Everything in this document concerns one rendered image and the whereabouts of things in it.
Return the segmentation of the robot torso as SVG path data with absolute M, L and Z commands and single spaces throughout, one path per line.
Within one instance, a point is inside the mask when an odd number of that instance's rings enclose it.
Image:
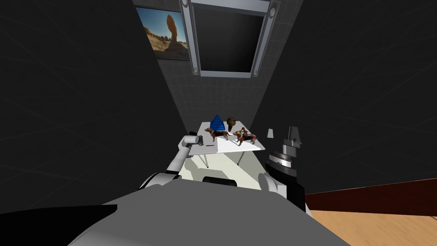
M 111 204 L 69 246 L 349 246 L 269 191 L 175 179 Z

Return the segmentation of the white table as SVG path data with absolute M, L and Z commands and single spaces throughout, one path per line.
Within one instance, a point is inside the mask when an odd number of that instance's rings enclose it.
M 223 137 L 219 137 L 213 142 L 213 138 L 204 129 L 210 125 L 209 122 L 202 122 L 200 128 L 197 132 L 198 135 L 203 136 L 204 145 L 193 145 L 189 155 L 202 155 L 204 161 L 206 160 L 206 155 L 216 154 L 216 153 L 232 153 L 232 152 L 249 152 L 249 151 L 260 151 L 265 150 L 265 147 L 256 140 L 253 145 L 250 141 L 244 141 L 241 146 L 238 146 L 237 137 L 233 134 L 229 136 L 229 140 L 225 140 Z

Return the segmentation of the blue pyramid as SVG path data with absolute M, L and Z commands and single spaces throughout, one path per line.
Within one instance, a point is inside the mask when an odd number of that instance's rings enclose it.
M 224 126 L 224 122 L 221 120 L 221 118 L 216 115 L 213 120 L 210 122 L 209 127 L 213 130 L 213 131 L 225 131 L 226 128 Z

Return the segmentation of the grey framed window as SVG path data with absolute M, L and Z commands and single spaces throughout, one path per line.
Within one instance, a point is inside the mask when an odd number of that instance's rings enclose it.
M 194 76 L 257 78 L 279 0 L 179 0 Z

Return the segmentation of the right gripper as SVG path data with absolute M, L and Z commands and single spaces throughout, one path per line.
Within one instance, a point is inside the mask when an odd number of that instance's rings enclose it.
M 267 138 L 274 138 L 273 129 L 268 129 Z M 297 127 L 290 126 L 288 131 L 288 139 L 283 140 L 283 154 L 291 157 L 297 156 L 297 149 L 301 147 L 299 131 Z

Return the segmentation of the desert rock picture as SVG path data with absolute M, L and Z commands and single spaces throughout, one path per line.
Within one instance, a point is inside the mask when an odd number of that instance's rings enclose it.
M 182 14 L 135 6 L 157 59 L 189 60 Z

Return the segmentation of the brown dog figure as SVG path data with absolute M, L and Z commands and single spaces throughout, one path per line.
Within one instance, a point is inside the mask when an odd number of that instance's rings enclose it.
M 210 136 L 213 138 L 213 142 L 215 142 L 215 140 L 219 137 L 223 137 L 227 141 L 229 140 L 229 133 L 227 131 L 218 131 L 213 130 L 212 128 L 205 128 L 204 130 L 210 134 Z
M 238 146 L 241 146 L 244 141 L 250 141 L 253 145 L 256 142 L 256 135 L 246 134 L 242 135 L 238 131 L 234 132 L 233 135 L 237 137 L 237 142 L 239 142 Z

